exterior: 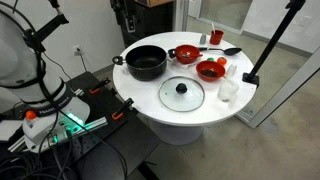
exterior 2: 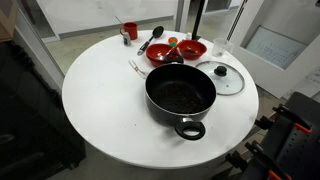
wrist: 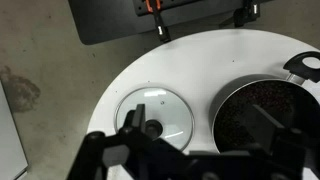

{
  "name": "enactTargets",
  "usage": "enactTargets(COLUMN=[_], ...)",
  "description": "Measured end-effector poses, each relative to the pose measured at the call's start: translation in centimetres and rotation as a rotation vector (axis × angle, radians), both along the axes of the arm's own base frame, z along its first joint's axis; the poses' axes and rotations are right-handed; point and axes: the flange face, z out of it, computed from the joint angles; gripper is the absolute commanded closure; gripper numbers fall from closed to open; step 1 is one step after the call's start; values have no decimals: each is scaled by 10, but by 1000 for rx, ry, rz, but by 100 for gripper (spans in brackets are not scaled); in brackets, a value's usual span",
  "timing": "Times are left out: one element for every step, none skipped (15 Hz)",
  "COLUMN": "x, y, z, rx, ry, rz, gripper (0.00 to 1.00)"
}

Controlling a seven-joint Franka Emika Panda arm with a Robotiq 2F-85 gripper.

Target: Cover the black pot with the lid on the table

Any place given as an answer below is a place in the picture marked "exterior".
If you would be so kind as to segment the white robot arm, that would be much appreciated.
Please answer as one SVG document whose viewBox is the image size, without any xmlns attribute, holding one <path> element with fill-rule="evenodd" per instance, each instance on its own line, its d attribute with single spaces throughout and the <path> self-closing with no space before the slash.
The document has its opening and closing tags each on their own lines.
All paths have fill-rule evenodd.
<svg viewBox="0 0 320 180">
<path fill-rule="evenodd" d="M 65 140 L 67 129 L 80 128 L 90 107 L 28 47 L 10 11 L 1 11 L 0 25 L 0 85 L 27 106 L 24 140 L 30 151 L 38 153 Z"/>
</svg>

